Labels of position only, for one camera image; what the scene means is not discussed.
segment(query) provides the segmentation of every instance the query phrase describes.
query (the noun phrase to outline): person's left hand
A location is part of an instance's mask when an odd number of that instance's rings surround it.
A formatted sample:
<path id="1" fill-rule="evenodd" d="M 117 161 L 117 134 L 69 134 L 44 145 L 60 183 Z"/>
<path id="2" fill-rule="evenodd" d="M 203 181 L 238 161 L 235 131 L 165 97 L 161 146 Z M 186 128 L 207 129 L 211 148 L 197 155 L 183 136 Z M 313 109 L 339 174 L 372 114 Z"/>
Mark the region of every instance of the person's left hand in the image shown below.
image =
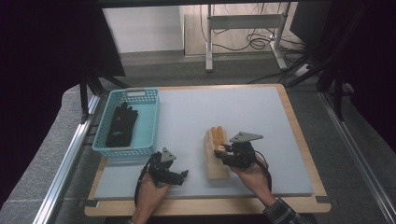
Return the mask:
<path id="1" fill-rule="evenodd" d="M 143 176 L 139 195 L 137 196 L 137 207 L 132 216 L 134 224 L 145 224 L 154 210 L 161 204 L 171 185 L 165 184 L 161 188 L 154 185 L 154 180 L 149 173 Z"/>

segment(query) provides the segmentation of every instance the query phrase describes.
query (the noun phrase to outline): hand-mounted device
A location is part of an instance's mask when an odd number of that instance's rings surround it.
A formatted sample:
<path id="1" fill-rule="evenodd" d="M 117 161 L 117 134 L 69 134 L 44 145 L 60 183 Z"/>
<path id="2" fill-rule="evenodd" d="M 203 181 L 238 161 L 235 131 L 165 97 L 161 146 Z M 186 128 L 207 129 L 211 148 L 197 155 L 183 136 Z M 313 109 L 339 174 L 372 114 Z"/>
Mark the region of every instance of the hand-mounted device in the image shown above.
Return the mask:
<path id="1" fill-rule="evenodd" d="M 215 156 L 221 159 L 223 164 L 240 169 L 247 169 L 252 166 L 253 163 L 258 164 L 267 178 L 269 189 L 272 190 L 272 177 L 268 171 L 268 163 L 265 161 L 264 156 L 259 151 L 254 150 L 250 143 L 250 141 L 262 138 L 262 135 L 239 132 L 239 134 L 230 139 L 230 142 L 232 142 L 230 146 L 222 145 L 226 153 L 215 148 Z M 262 156 L 266 163 L 265 165 L 257 160 L 256 152 Z"/>
<path id="2" fill-rule="evenodd" d="M 189 173 L 188 170 L 181 172 L 180 174 L 169 171 L 169 168 L 176 158 L 177 157 L 166 149 L 166 147 L 163 148 L 163 152 L 157 151 L 156 153 L 151 154 L 137 180 L 136 189 L 134 191 L 134 205 L 137 205 L 137 196 L 139 195 L 140 185 L 146 172 L 150 174 L 156 187 L 159 187 L 161 184 L 183 184 L 184 178 L 186 178 Z"/>

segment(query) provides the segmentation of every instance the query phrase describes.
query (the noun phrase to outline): teal plastic basket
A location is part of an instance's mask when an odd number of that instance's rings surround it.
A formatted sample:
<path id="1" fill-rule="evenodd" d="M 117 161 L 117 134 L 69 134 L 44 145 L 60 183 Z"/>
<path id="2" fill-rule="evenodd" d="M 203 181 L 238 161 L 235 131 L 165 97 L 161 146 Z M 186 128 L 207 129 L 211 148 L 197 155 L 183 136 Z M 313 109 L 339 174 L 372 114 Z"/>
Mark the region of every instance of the teal plastic basket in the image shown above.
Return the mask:
<path id="1" fill-rule="evenodd" d="M 128 147 L 107 147 L 106 139 L 110 129 L 114 110 L 123 102 L 127 102 L 138 116 L 134 124 L 131 145 Z M 106 103 L 105 111 L 93 140 L 93 150 L 105 157 L 138 157 L 154 153 L 160 98 L 157 89 L 112 91 Z"/>

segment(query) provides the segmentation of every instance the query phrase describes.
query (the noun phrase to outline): sleeve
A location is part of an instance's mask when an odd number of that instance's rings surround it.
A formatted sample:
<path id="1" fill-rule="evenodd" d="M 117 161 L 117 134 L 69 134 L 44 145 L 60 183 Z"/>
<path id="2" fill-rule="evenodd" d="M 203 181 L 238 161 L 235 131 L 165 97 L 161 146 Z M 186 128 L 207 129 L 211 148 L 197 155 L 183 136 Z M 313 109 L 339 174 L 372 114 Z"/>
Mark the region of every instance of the sleeve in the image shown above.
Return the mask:
<path id="1" fill-rule="evenodd" d="M 300 217 L 282 199 L 277 199 L 276 203 L 262 211 L 274 224 L 309 224 L 303 217 Z"/>

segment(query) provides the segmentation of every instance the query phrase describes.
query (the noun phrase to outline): glove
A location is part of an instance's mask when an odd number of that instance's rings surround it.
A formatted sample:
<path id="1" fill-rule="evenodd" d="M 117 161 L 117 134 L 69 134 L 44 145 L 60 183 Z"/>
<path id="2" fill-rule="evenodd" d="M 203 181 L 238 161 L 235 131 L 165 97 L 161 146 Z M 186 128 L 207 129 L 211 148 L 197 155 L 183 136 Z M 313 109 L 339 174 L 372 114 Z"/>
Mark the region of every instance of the glove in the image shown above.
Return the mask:
<path id="1" fill-rule="evenodd" d="M 126 102 L 122 103 L 121 106 L 117 106 L 111 120 L 106 146 L 128 147 L 131 145 L 136 119 L 137 110 L 132 110 L 132 107 L 128 107 Z"/>

